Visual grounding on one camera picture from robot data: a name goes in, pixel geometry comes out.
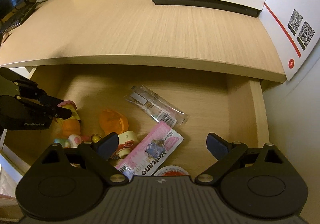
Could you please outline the gold keychain trinket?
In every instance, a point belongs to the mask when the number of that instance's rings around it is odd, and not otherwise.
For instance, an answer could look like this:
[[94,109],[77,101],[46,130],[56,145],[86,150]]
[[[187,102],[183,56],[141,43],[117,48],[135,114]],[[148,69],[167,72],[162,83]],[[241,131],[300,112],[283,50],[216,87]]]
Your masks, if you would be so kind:
[[103,139],[103,137],[99,134],[92,134],[91,135],[91,142],[92,143],[97,143],[99,142],[101,139]]

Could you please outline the pink Volcano snack packet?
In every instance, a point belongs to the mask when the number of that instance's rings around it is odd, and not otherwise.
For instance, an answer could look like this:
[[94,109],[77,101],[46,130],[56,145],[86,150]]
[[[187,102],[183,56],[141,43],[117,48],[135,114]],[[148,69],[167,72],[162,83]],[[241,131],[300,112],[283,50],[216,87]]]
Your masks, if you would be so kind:
[[128,179],[151,176],[184,141],[184,138],[164,122],[151,132],[122,160],[116,169]]

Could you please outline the white desk drawer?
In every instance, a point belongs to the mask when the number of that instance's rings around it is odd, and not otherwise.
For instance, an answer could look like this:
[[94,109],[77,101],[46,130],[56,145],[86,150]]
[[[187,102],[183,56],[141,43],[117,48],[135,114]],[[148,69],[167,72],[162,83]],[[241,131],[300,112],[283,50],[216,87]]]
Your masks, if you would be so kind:
[[258,79],[125,65],[40,66],[29,78],[49,95],[75,102],[87,137],[104,134],[99,117],[107,109],[124,115],[138,139],[160,120],[171,124],[184,139],[165,165],[180,166],[191,176],[215,161],[206,148],[211,132],[250,147],[269,141]]

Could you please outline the clear plastic packet with barcode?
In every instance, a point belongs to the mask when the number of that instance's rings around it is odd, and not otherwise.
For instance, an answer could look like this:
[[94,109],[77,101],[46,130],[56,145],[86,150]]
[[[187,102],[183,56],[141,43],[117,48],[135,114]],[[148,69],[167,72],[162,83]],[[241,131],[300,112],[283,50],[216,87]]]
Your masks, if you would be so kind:
[[133,86],[126,100],[136,105],[157,123],[164,122],[173,129],[185,124],[190,117],[144,85]]

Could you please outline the teal toy case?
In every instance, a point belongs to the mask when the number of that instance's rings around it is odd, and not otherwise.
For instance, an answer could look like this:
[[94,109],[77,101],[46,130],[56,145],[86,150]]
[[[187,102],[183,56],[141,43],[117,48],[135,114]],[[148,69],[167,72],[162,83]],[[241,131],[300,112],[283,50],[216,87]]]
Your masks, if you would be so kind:
[[60,144],[64,149],[72,148],[70,140],[65,138],[56,138],[54,139],[54,144]]

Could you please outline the red white keychain charm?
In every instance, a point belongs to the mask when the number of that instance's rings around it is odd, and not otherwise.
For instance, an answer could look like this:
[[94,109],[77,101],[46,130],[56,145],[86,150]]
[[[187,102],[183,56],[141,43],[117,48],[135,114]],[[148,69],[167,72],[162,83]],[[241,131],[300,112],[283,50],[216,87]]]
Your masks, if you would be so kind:
[[119,145],[111,159],[124,159],[139,144],[139,140],[133,131],[126,131],[118,136]]

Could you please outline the small mushroom toy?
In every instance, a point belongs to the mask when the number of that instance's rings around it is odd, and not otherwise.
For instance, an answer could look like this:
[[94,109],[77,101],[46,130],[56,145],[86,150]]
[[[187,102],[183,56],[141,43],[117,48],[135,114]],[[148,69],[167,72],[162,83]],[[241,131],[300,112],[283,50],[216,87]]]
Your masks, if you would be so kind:
[[78,145],[82,143],[81,137],[77,134],[71,134],[68,137],[68,140],[69,140],[72,148],[78,147]]

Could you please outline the white leaflet with QR codes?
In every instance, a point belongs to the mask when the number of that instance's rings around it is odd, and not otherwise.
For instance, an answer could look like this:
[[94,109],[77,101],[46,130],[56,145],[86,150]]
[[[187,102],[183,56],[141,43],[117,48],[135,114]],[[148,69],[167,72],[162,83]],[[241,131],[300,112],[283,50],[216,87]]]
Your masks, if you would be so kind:
[[290,81],[319,41],[319,0],[265,0],[259,18]]

